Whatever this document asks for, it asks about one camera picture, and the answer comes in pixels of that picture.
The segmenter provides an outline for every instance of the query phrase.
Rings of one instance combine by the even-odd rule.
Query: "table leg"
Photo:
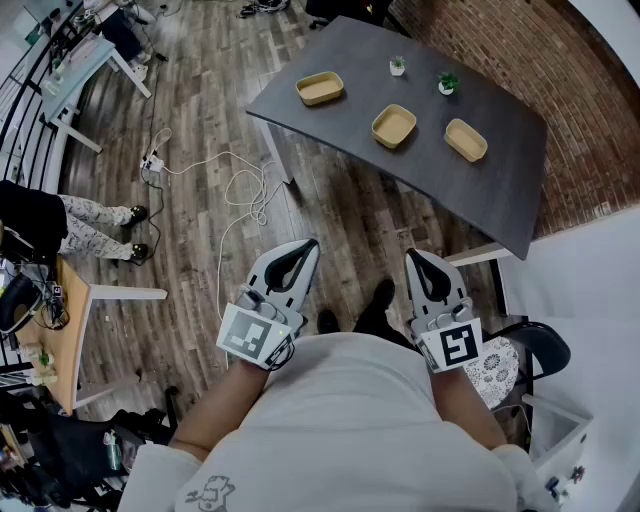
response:
[[[502,247],[499,243],[492,242],[481,247],[476,247],[475,249],[447,256],[445,261],[451,263],[454,267],[462,267],[464,265],[471,265],[472,263],[504,258],[505,256],[513,256],[513,253]]]
[[[91,285],[92,299],[109,300],[164,300],[167,291],[159,288],[134,288],[129,286]]]
[[[118,73],[120,71],[120,68],[113,61],[113,59],[107,59],[107,64],[109,64],[109,67],[113,70],[114,73]]]
[[[100,146],[98,146],[90,138],[82,135],[75,128],[71,128],[71,126],[69,126],[68,124],[63,123],[59,118],[56,117],[52,119],[51,122],[58,127],[59,131],[66,133],[67,135],[73,137],[79,142],[82,142],[85,146],[87,146],[90,149],[93,149],[96,153],[102,153],[102,148]]]
[[[282,158],[280,158],[280,153],[278,152],[278,144],[282,144],[282,137],[280,136],[280,133],[276,131],[275,126],[273,126],[271,123],[268,123],[267,121],[256,119],[256,122],[260,127],[262,136],[267,143],[267,147],[269,148],[269,152],[271,153],[271,158],[273,158],[275,162],[276,168],[280,173],[282,181],[284,181],[286,184],[291,183],[295,179],[293,177],[293,173],[285,168],[282,163]]]
[[[151,98],[151,93],[149,92],[149,89],[147,89],[145,85],[140,80],[138,80],[138,77],[136,77],[136,74],[133,72],[133,69],[129,67],[129,64],[125,62],[125,60],[117,51],[113,50],[111,52],[111,58],[116,62],[116,64],[118,64],[118,66],[120,66],[120,69],[122,69],[122,71],[124,71],[127,74],[127,76],[131,79],[131,81],[134,84],[136,84],[136,87],[140,89],[140,92],[144,94],[145,98]]]
[[[140,382],[140,377],[135,373],[129,373],[115,382],[85,386],[76,393],[76,401],[73,408],[77,409],[89,402],[93,402],[98,398],[113,393],[116,389],[133,386],[138,382]]]
[[[81,114],[80,110],[78,110],[76,107],[74,107],[73,105],[67,103],[67,106],[65,107],[69,112],[73,112],[75,115],[79,116]]]

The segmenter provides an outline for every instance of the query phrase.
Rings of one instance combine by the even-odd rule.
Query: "black shoe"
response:
[[[131,228],[135,226],[138,222],[142,222],[147,218],[149,212],[144,206],[134,206],[131,208],[131,220],[126,224],[123,224],[123,228]]]
[[[147,244],[135,244],[129,261],[142,261],[149,254],[149,246]]]
[[[386,311],[389,309],[389,306],[391,306],[395,294],[396,285],[393,284],[391,279],[385,279],[376,286],[376,291],[373,292],[373,300],[371,301],[370,306]]]
[[[325,309],[318,315],[318,334],[330,334],[332,332],[340,332],[340,326],[338,325],[338,319],[333,311]]]

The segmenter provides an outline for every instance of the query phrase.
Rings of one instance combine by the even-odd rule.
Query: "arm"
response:
[[[182,420],[169,443],[204,461],[223,437],[236,430],[262,393],[269,372],[236,361]]]
[[[455,423],[489,450],[507,444],[500,425],[463,368],[431,375],[431,388],[443,421]]]

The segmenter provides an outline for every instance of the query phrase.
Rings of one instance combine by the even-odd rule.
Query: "chair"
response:
[[[46,496],[61,508],[71,504],[116,510],[122,493],[110,487],[105,478],[127,475],[124,468],[109,466],[104,434],[114,430],[124,441],[139,447],[147,439],[168,444],[177,427],[172,397],[175,387],[165,391],[170,427],[160,424],[165,414],[151,409],[145,415],[120,410],[109,421],[90,422],[49,413],[38,400],[30,400],[34,409],[23,407],[22,397],[0,391],[0,405],[10,406],[3,420],[18,429],[27,429],[28,438],[39,466],[27,468],[40,481]],[[106,490],[99,495],[95,487]]]
[[[315,29],[318,25],[326,26],[338,16],[347,16],[356,20],[382,26],[384,18],[389,10],[392,0],[371,0],[371,10],[366,6],[361,6],[355,0],[340,2],[336,0],[307,0],[305,11],[314,19],[309,25],[310,29]]]
[[[489,409],[497,407],[516,385],[528,379],[519,369],[514,342],[523,345],[540,363],[542,373],[532,380],[558,373],[571,359],[571,350],[562,337],[539,322],[520,322],[494,334],[485,333],[481,359],[464,368]]]

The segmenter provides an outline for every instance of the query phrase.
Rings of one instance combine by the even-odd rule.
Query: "small potted plant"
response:
[[[44,347],[42,347],[40,354],[38,355],[38,361],[40,361],[40,364],[46,368],[53,364],[53,356],[47,353]]]
[[[459,83],[458,77],[452,73],[440,73],[438,75],[438,89],[445,96],[453,93],[458,88]]]
[[[396,55],[389,62],[389,69],[393,76],[401,76],[404,73],[404,57]]]

